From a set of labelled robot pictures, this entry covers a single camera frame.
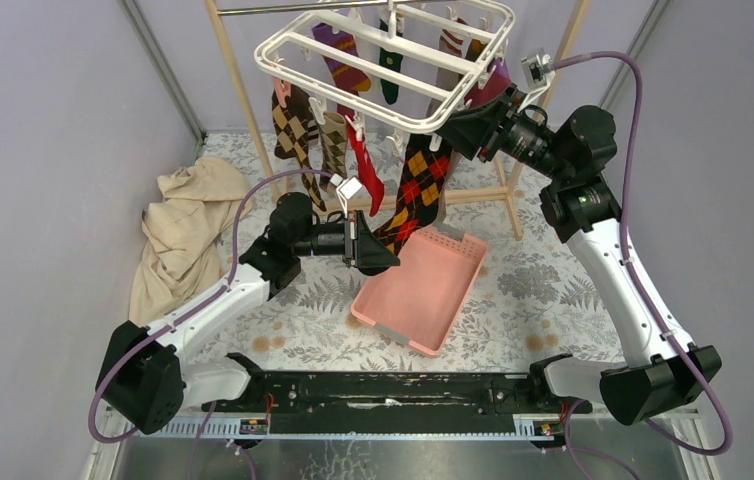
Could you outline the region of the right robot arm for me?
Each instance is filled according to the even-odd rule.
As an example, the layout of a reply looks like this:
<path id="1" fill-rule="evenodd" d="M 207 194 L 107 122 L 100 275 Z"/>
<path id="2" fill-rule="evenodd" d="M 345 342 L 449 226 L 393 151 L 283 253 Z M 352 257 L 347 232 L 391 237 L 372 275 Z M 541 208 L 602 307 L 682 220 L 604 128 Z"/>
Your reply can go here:
<path id="1" fill-rule="evenodd" d="M 606 110 L 584 105 L 557 128 L 507 88 L 486 105 L 452 114 L 438 135 L 468 159 L 505 154 L 548 179 L 543 216 L 579 261 L 612 319 L 624 359 L 581 360 L 561 354 L 533 363 L 528 402 L 550 412 L 565 399 L 606 407 L 633 425 L 692 403 L 722 360 L 679 325 L 622 232 L 622 209 L 603 177 L 616 155 L 616 125 Z"/>

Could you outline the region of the black red yellow argyle sock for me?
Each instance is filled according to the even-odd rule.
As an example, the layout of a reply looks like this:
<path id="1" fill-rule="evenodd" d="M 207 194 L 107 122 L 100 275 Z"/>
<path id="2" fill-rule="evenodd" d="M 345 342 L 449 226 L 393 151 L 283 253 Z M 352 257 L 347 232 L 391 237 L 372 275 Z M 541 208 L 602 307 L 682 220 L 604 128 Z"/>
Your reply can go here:
<path id="1" fill-rule="evenodd" d="M 447 182 L 453 149 L 442 140 L 431 149 L 430 135 L 413 134 L 407 143 L 396 195 L 395 212 L 374 231 L 390 252 L 398 255 L 411 236 L 436 221 Z"/>

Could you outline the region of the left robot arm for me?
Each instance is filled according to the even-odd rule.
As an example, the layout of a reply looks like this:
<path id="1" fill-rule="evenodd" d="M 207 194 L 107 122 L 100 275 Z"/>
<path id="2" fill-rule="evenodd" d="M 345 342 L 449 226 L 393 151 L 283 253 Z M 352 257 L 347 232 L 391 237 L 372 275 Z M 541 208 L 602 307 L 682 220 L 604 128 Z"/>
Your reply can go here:
<path id="1" fill-rule="evenodd" d="M 264 387 L 245 364 L 233 358 L 193 359 L 229 321 L 287 288 L 300 274 L 302 258 L 312 256 L 336 256 L 366 275 L 401 263 L 369 229 L 363 212 L 337 212 L 321 222 L 306 195 L 285 194 L 234 271 L 146 326 L 127 321 L 114 330 L 90 413 L 95 415 L 100 402 L 106 402 L 135 430 L 153 434 L 178 412 L 213 401 L 228 400 L 241 411 L 257 407 Z"/>

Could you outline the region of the beige green argyle sock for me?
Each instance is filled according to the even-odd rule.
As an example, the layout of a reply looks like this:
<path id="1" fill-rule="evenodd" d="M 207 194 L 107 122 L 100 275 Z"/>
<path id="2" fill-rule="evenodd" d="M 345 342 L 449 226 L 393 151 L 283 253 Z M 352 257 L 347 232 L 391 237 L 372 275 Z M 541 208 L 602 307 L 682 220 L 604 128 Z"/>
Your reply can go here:
<path id="1" fill-rule="evenodd" d="M 348 132 L 346 119 L 336 112 L 324 112 L 323 121 L 324 123 L 319 125 L 322 170 L 347 178 Z"/>

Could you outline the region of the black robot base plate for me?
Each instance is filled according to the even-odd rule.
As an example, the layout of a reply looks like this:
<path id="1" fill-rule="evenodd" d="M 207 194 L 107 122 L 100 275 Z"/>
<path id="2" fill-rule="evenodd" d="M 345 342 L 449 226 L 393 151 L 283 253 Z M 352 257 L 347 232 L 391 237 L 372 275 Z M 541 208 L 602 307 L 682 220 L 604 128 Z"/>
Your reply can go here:
<path id="1" fill-rule="evenodd" d="M 231 358 L 249 381 L 218 411 L 256 414 L 273 434 L 548 439 L 569 408 L 592 410 L 588 401 L 554 396 L 533 374 L 280 371 Z"/>

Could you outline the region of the dark brown tan argyle sock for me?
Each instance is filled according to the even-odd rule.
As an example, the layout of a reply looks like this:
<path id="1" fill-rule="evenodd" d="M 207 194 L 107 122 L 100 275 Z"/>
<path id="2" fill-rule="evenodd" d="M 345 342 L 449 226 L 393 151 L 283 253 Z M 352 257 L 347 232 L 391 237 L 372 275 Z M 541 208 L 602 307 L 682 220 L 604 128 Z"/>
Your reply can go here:
<path id="1" fill-rule="evenodd" d="M 312 170 L 309 150 L 318 140 L 318 125 L 310 108 L 308 93 L 291 85 L 285 101 L 272 93 L 272 121 L 276 134 L 274 155 L 279 159 L 295 159 L 300 169 Z"/>

